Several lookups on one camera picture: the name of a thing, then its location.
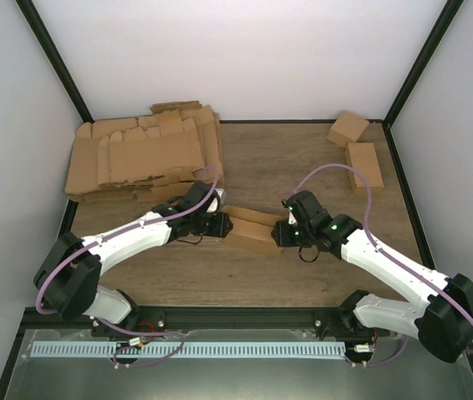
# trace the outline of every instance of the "cardboard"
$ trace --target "cardboard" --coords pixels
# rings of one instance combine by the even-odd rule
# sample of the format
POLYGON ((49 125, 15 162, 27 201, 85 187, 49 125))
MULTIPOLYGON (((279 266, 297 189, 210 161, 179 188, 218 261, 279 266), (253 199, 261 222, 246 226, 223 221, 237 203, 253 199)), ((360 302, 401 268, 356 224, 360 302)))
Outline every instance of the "cardboard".
POLYGON ((359 140, 369 124, 363 117, 359 117, 353 112, 344 111, 332 124, 327 139, 344 148, 348 143, 359 140))
POLYGON ((178 110, 162 112, 155 115, 155 119, 159 123, 161 136, 183 132, 182 120, 178 110))
POLYGON ((103 138, 116 131, 124 132, 126 129, 136 128, 137 126, 136 118, 103 119, 94 123, 92 137, 103 138))
POLYGON ((143 115, 138 118, 138 126, 144 130, 147 130, 148 128, 158 127, 159 122, 154 115, 143 115))
POLYGON ((207 163, 217 166, 217 186, 224 187, 219 116, 198 101, 155 104, 153 110, 159 113, 79 127, 65 188, 72 200, 130 198, 133 194, 139 201, 167 200, 168 193, 169 197, 184 194, 197 179, 212 182, 214 171, 203 169, 207 163), (181 140, 169 139, 173 135, 181 140), (146 143, 150 144, 148 152, 136 148, 146 143), (146 170, 146 165, 157 167, 146 170))
POLYGON ((82 195, 69 195, 73 202, 94 203, 106 200, 127 200, 133 197, 132 187, 111 187, 82 195))
POLYGON ((220 134, 220 114, 217 112, 214 113, 214 119, 217 123, 217 141, 218 141, 218 158, 220 159, 220 164, 222 165, 222 177, 218 179, 218 188, 224 188, 226 186, 226 179, 223 175, 223 152, 222 152, 222 135, 220 134))
POLYGON ((194 100, 192 102, 160 102, 158 104, 153 104, 150 107, 150 110, 152 110, 152 113, 157 114, 171 110, 199 110, 201 107, 202 104, 199 101, 194 100))
POLYGON ((223 239, 224 244, 267 256, 281 256, 282 248, 271 237, 271 230, 285 217, 236 206, 225 206, 222 211, 229 214, 233 223, 233 229, 223 239))
POLYGON ((103 137, 97 148, 97 185, 103 186, 111 182, 109 164, 109 136, 103 137))
POLYGON ((154 186, 163 186, 184 179, 192 180, 192 172, 204 167, 194 121, 190 118, 182 121, 179 112, 164 112, 158 118, 161 123, 159 128, 166 133, 160 137, 150 137, 150 132, 155 132, 155 128, 148 128, 148 132, 141 127, 111 135, 109 180, 104 181, 104 174, 98 176, 100 185, 133 185, 152 181, 154 186))
MULTIPOLYGON (((376 148, 373 143, 348 143, 346 147, 346 164, 360 172, 370 184, 372 193, 382 192, 385 184, 377 161, 376 148)), ((366 193, 364 183, 355 173, 349 171, 351 188, 356 193, 366 193)))
POLYGON ((76 131, 68 169, 65 192, 82 195, 99 189, 97 184, 97 154, 100 139, 92 137, 92 124, 85 122, 76 131))
MULTIPOLYGON (((218 147, 217 124, 214 114, 209 106, 205 106, 196 111, 197 121, 199 122, 200 131, 203 137, 203 148, 205 152, 205 164, 213 164, 218 171, 218 179, 223 179, 222 162, 220 161, 220 152, 218 147)), ((205 171, 205 177, 202 179, 207 183, 211 183, 214 179, 214 170, 209 168, 205 171)))

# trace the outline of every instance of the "black frame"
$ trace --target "black frame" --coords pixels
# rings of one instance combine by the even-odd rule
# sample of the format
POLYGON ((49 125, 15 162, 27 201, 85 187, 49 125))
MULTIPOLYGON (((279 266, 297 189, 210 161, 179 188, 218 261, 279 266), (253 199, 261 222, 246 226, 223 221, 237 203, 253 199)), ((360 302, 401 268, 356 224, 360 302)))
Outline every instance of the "black frame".
MULTIPOLYGON (((394 102, 391 105, 389 112, 386 114, 384 120, 375 119, 371 120, 374 123, 382 123, 386 141, 391 152, 392 161, 396 169, 396 174, 400 183, 401 192, 406 203, 406 209, 411 220, 412 229, 416 238, 416 244, 420 251, 421 260, 423 264, 429 268, 435 268, 431 251, 429 249, 426 235, 423 232, 420 217, 416 211, 416 205, 412 198, 411 190, 409 189, 406 175, 401 166, 401 160, 394 143, 392 136, 391 127, 396 120, 397 116, 401 112, 401 109, 405 106, 408 97, 411 95, 416 83, 421 77, 421 74, 425 70, 427 64, 431 60, 433 53, 445 36, 447 28, 451 25, 453 18, 459 11, 463 0, 448 0, 446 5, 443 7, 440 16, 436 20, 434 27, 426 39, 426 42, 418 57, 416 58, 411 70, 409 71, 406 80, 401 86, 400 91, 397 93, 394 102)), ((32 0, 17 0, 17 4, 20 7, 24 17, 27 19, 27 23, 33 30, 35 37, 42 46, 42 50, 46 53, 53 69, 57 73, 62 85, 67 90, 68 95, 72 99, 74 106, 76 107, 79 115, 84 122, 93 122, 91 113, 89 112, 87 105, 85 104, 81 93, 77 89, 75 82, 67 69, 66 64, 62 60, 62 57, 57 50, 51 36, 49 35, 44 22, 40 18, 37 9, 35 8, 32 0)), ((267 121, 222 121, 222 123, 331 123, 332 120, 267 120, 267 121)), ((59 235, 68 232, 72 228, 73 219, 77 210, 77 203, 68 201, 66 212, 62 220, 61 227, 59 229, 59 235)), ((242 315, 247 315, 249 321, 246 326, 248 328, 257 327, 264 328, 264 324, 258 321, 262 321, 267 315, 269 327, 276 326, 277 323, 285 326, 309 328, 313 329, 316 315, 332 315, 337 314, 336 307, 150 307, 151 310, 160 313, 161 315, 174 315, 174 324, 176 327, 185 328, 189 326, 193 328, 195 325, 190 325, 191 319, 190 313, 194 314, 193 321, 197 320, 197 315, 202 315, 203 325, 217 324, 218 317, 223 315, 223 320, 230 321, 227 328, 234 322, 235 326, 240 326, 243 323, 242 315)), ((38 314, 34 308, 30 307, 26 309, 22 317, 20 327, 17 331, 17 335, 14 339, 11 352, 9 354, 7 363, 3 370, 3 374, 0 379, 0 399, 5 398, 9 381, 12 376, 12 369, 16 362, 18 352, 22 345, 24 333, 28 329, 90 329, 92 327, 91 321, 88 318, 82 317, 72 322, 62 322, 57 316, 43 316, 38 314)), ((468 355, 468 362, 473 372, 473 355, 468 355)))

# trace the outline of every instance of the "small cardboard box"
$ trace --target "small cardboard box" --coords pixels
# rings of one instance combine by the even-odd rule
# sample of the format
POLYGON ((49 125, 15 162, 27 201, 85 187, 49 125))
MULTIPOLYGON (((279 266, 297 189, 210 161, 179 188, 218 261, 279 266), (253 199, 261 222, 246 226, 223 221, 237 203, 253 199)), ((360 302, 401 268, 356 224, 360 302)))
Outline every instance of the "small cardboard box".
POLYGON ((226 245, 267 256, 281 256, 282 247, 276 245, 271 231, 276 222, 285 217, 236 206, 225 206, 222 211, 229 214, 233 224, 233 229, 223 240, 226 245))
MULTIPOLYGON (((361 173, 370 184, 372 193, 382 192, 385 184, 377 161, 376 148, 373 143, 348 143, 346 147, 346 164, 361 173)), ((364 183, 355 173, 349 171, 353 192, 366 193, 364 183)))
POLYGON ((359 117, 353 112, 344 111, 332 124, 327 139, 344 148, 348 143, 359 140, 369 124, 363 117, 359 117))

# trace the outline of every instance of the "red wire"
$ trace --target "red wire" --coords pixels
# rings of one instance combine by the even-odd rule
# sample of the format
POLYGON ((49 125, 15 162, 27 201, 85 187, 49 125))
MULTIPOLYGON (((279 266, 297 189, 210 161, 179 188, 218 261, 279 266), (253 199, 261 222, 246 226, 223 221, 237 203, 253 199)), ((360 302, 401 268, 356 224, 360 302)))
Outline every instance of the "red wire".
MULTIPOLYGON (((151 322, 148 322, 148 321, 140 321, 140 322, 138 323, 138 326, 139 326, 139 327, 149 327, 152 332, 155 332, 155 325, 153 325, 151 322)), ((144 344, 148 344, 148 343, 150 343, 152 340, 153 340, 153 337, 149 337, 149 338, 147 339, 147 342, 144 343, 144 344)))

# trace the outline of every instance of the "connector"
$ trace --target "connector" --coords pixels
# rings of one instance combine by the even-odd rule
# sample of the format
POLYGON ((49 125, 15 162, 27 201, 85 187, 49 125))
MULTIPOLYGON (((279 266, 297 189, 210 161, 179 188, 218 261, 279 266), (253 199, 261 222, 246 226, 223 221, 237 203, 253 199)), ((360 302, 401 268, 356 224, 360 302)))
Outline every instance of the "connector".
POLYGON ((353 348, 355 353, 373 353, 376 346, 373 344, 356 344, 353 348))
POLYGON ((134 337, 133 339, 129 339, 129 346, 139 346, 142 344, 142 340, 139 337, 134 337))

